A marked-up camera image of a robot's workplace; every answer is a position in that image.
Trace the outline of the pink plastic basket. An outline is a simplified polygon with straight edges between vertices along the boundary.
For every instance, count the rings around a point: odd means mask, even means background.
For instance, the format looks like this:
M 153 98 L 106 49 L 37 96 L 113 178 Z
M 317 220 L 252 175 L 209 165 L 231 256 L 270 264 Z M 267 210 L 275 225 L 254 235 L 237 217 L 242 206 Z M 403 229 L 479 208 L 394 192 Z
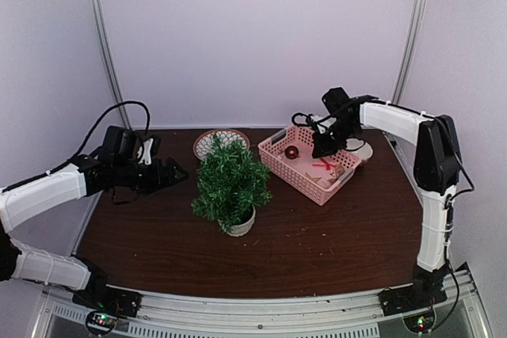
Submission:
M 313 167 L 312 163 L 318 158 L 312 157 L 312 134 L 312 130 L 307 127 L 286 127 L 260 142 L 257 148 L 261 162 L 273 174 L 322 206 L 352 178 L 360 166 L 360 159 L 350 152 L 340 150 L 332 156 L 324 157 L 342 165 L 335 172 Z M 296 159 L 286 158 L 284 151 L 288 146 L 298 148 L 299 156 Z M 317 184 L 313 183 L 305 177 L 305 172 L 322 179 Z

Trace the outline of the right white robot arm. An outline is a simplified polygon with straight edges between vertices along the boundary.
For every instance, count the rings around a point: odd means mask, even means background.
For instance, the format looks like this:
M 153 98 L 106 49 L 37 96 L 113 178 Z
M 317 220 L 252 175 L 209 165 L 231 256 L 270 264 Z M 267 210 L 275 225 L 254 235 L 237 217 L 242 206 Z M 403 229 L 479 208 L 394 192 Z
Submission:
M 363 95 L 350 97 L 341 87 L 322 96 L 328 116 L 305 116 L 313 131 L 313 158 L 336 154 L 363 127 L 396 136 L 415 148 L 413 175 L 422 199 L 421 245 L 406 300 L 420 308 L 435 298 L 449 272 L 448 245 L 453 203 L 463 163 L 454 119 L 431 116 Z

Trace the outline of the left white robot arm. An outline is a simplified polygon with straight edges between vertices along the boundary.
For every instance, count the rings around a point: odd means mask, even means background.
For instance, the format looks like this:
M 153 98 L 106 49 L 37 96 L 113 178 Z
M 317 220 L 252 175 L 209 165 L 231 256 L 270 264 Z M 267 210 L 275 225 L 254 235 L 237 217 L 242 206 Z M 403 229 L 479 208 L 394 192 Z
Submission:
M 117 188 L 148 196 L 188 179 L 172 158 L 157 158 L 161 140 L 110 126 L 92 154 L 76 153 L 61 166 L 1 190 L 1 279 L 24 279 L 81 291 L 98 310 L 114 293 L 106 274 L 74 256 L 61 256 L 12 239 L 19 225 L 70 201 Z

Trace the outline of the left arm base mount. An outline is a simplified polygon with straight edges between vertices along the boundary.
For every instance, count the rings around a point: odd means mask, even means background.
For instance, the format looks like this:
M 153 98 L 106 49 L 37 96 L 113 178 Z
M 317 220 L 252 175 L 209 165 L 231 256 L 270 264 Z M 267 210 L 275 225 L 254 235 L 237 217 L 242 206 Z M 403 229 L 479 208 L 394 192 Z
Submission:
M 74 291 L 72 302 L 90 309 L 84 325 L 93 336 L 103 337 L 115 329 L 127 328 L 128 318 L 135 318 L 141 306 L 139 292 L 106 287 L 101 298 L 94 298 L 85 291 Z

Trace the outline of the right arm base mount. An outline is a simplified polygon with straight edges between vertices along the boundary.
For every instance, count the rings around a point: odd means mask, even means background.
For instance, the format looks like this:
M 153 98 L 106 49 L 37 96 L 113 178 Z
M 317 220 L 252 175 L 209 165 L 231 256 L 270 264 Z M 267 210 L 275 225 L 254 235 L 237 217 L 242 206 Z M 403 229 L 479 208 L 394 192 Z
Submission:
M 414 286 L 405 286 L 384 288 L 378 293 L 378 299 L 385 317 L 400 315 L 409 332 L 423 335 L 436 327 L 436 305 L 446 302 L 448 297 L 443 290 L 422 297 Z

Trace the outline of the small green christmas tree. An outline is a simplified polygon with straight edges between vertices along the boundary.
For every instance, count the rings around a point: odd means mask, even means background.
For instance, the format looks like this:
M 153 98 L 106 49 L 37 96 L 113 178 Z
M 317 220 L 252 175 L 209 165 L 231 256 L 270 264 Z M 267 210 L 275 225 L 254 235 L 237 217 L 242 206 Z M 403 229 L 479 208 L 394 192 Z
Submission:
M 216 133 L 197 175 L 199 195 L 192 201 L 193 214 L 217 222 L 231 237 L 249 233 L 257 209 L 272 198 L 268 166 L 255 161 L 253 152 L 239 141 L 224 143 Z

